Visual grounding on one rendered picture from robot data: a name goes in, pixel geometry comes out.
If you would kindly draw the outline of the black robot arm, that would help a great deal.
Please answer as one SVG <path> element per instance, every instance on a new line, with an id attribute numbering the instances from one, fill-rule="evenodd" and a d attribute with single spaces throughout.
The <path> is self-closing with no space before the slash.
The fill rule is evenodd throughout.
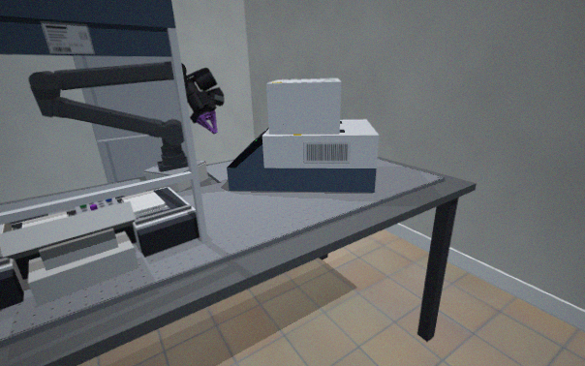
<path id="1" fill-rule="evenodd" d="M 187 73 L 186 67 L 184 66 L 184 64 L 182 64 L 182 71 L 184 76 L 187 99 L 190 95 L 194 94 L 194 92 L 198 92 L 197 94 L 203 104 L 213 101 L 216 106 L 223 105 L 225 98 L 220 87 L 208 90 L 211 87 L 217 85 L 214 76 L 211 74 L 208 68 L 200 69 L 189 75 L 186 75 Z M 197 83 L 200 90 L 203 91 L 199 92 L 199 89 L 195 85 L 195 82 Z"/>

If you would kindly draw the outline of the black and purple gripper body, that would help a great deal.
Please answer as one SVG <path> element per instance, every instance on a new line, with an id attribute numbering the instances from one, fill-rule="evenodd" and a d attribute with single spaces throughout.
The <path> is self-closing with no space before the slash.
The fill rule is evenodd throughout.
<path id="1" fill-rule="evenodd" d="M 194 111 L 190 117 L 193 123 L 197 123 L 196 120 L 200 115 L 213 111 L 216 108 L 213 101 L 203 104 L 197 93 L 194 92 L 194 94 L 188 97 L 189 100 L 187 99 L 189 106 Z"/>

